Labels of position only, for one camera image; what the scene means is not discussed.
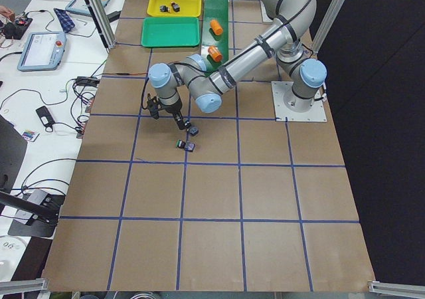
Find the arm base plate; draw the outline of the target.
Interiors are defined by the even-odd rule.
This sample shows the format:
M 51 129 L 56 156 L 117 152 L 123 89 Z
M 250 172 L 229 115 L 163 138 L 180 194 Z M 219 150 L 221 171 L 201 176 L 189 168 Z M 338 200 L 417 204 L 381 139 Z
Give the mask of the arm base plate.
M 320 89 L 310 99 L 298 98 L 292 90 L 293 82 L 272 81 L 272 97 L 277 122 L 327 122 Z

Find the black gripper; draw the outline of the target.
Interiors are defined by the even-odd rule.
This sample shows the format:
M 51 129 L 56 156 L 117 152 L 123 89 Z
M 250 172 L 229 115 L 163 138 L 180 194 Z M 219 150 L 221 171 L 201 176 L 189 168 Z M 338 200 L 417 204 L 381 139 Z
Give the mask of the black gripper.
M 161 110 L 165 110 L 167 113 L 172 114 L 173 118 L 180 130 L 187 130 L 189 128 L 189 121 L 186 121 L 182 114 L 181 109 L 183 107 L 183 103 L 181 99 L 178 99 L 173 104 L 164 104 L 160 99 L 157 100 L 158 108 L 152 108 L 151 109 L 151 117 L 155 120 L 158 120 L 160 115 L 159 112 Z

